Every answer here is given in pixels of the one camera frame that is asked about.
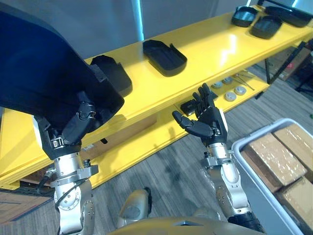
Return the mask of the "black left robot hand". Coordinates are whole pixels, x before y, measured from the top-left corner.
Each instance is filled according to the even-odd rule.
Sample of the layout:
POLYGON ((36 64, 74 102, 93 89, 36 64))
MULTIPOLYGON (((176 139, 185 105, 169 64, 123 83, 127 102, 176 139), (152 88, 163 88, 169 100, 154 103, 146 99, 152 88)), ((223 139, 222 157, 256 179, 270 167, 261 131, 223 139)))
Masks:
POLYGON ((81 139, 95 123, 96 109, 86 92, 78 94, 78 110, 61 131, 52 126, 44 117, 35 116, 38 125, 41 146, 50 160, 61 156, 75 154, 81 150, 81 139))

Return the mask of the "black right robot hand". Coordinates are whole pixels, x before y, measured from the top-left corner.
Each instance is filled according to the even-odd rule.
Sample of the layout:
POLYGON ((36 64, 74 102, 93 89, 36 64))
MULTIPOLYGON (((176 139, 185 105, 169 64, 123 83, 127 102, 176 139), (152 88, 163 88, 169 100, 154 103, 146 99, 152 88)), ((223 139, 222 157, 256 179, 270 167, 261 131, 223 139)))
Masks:
POLYGON ((193 93, 197 119, 190 120, 179 111, 173 111, 174 120, 187 133, 199 137, 206 147, 215 143, 226 143, 227 130, 221 112, 215 106, 210 88, 204 83, 198 91, 193 93))

